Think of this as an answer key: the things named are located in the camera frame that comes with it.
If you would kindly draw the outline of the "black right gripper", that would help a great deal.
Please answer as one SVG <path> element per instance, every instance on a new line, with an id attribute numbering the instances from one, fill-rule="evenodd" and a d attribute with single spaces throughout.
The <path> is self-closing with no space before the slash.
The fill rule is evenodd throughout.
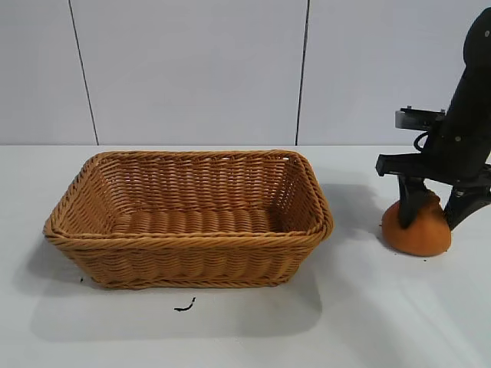
<path id="1" fill-rule="evenodd" d="M 408 228 L 427 200 L 424 179 L 453 184 L 475 179 L 490 153 L 490 84 L 461 82 L 447 111 L 405 107 L 396 112 L 396 127 L 420 130 L 425 144 L 416 153 L 379 155 L 379 176 L 399 175 L 398 221 Z M 491 203 L 490 186 L 453 187 L 444 208 L 450 230 Z"/>

